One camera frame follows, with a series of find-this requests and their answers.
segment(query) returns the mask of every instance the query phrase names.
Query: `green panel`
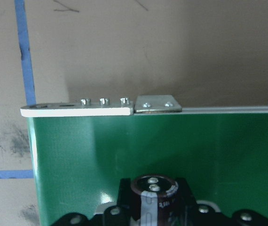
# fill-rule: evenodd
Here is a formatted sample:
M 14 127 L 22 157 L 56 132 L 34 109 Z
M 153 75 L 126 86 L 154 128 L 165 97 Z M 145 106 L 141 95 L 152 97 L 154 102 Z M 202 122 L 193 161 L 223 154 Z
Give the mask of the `green panel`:
M 92 217 L 116 200 L 120 178 L 185 177 L 197 199 L 230 216 L 268 217 L 268 114 L 29 118 L 41 223 Z

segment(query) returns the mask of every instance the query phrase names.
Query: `blue tape strip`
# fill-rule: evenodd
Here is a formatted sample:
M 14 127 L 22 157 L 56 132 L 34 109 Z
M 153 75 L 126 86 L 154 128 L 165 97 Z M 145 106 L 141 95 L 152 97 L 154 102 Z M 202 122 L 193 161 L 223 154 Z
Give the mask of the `blue tape strip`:
M 19 47 L 21 51 L 21 65 L 27 105 L 36 104 L 34 77 L 32 74 L 32 59 L 30 53 L 30 42 L 27 31 L 26 13 L 24 0 L 15 0 L 15 11 L 17 19 Z
M 32 170 L 0 170 L 0 179 L 33 178 Z

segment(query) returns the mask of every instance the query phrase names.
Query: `capacitor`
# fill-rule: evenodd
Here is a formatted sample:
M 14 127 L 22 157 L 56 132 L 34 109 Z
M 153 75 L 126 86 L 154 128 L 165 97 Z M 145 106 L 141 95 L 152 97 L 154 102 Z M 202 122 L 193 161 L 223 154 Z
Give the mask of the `capacitor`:
M 178 183 L 160 174 L 131 182 L 131 226 L 174 226 L 178 222 Z

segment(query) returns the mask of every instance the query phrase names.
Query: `black drawn line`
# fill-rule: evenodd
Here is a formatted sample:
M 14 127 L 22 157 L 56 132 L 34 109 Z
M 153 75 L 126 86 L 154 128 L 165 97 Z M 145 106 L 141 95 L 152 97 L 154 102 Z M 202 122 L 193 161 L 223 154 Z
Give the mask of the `black drawn line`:
M 59 12 L 72 11 L 72 12 L 79 13 L 78 10 L 75 10 L 75 9 L 68 7 L 68 6 L 64 5 L 63 3 L 59 2 L 58 0 L 53 0 L 53 1 L 66 8 L 66 9 L 54 9 L 54 11 L 59 11 Z
M 141 7 L 143 7 L 146 11 L 148 11 L 148 9 L 143 4 L 141 4 L 138 0 L 134 0 L 134 1 L 136 1 Z

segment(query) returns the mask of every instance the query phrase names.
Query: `silver screw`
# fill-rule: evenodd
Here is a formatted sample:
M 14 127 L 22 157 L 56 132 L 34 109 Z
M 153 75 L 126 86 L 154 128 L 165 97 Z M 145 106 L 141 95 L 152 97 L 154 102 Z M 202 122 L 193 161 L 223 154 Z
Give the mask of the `silver screw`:
M 109 105 L 110 101 L 109 98 L 101 98 L 100 99 L 100 105 L 104 106 L 104 105 Z
M 82 106 L 89 106 L 91 104 L 91 100 L 89 98 L 81 99 Z
M 155 183 L 158 183 L 158 178 L 149 178 L 149 179 L 148 179 L 148 183 L 149 183 L 149 184 L 155 184 Z
M 142 105 L 142 107 L 152 107 L 152 105 L 151 105 L 150 103 L 146 102 L 146 103 L 144 103 L 144 104 Z
M 128 97 L 123 97 L 120 99 L 121 105 L 129 105 L 130 104 L 130 98 Z
M 160 187 L 156 184 L 150 185 L 149 189 L 153 192 L 159 192 L 160 191 Z
M 164 105 L 165 107 L 173 107 L 173 103 L 167 101 L 166 104 Z
M 80 215 L 76 215 L 76 216 L 74 216 L 73 218 L 71 218 L 71 220 L 70 220 L 70 224 L 71 224 L 71 225 L 76 225 L 76 224 L 78 224 L 79 222 L 81 222 L 81 220 L 82 220 L 82 217 L 81 217 Z
M 251 221 L 252 220 L 252 217 L 249 213 L 242 213 L 241 214 L 241 219 L 244 220 L 244 221 Z
M 199 206 L 199 212 L 200 213 L 208 213 L 209 212 L 208 206 L 205 206 L 205 205 Z
M 118 207 L 115 207 L 110 210 L 111 215 L 118 215 L 120 213 L 120 209 Z

